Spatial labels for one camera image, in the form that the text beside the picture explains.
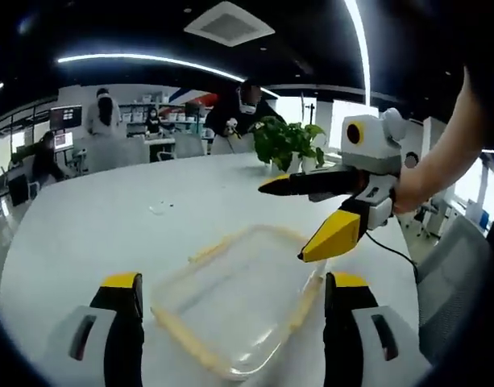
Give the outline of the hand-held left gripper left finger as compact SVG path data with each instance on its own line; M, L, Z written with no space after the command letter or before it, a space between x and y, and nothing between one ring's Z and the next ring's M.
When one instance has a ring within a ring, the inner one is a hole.
M143 278L107 277L87 306L78 306L48 337L51 386L141 386Z

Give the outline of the person's right hand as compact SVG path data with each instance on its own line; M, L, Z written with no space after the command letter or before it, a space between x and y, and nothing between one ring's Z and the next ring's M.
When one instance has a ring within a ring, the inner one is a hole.
M393 212L396 214L409 213L417 209L432 195L427 176L418 167L402 169L394 191Z

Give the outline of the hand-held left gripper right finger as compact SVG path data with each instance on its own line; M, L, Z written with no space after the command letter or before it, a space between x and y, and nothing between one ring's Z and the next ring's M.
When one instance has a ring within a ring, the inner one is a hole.
M325 386L415 386L429 370L417 332L363 278L327 273L324 315Z

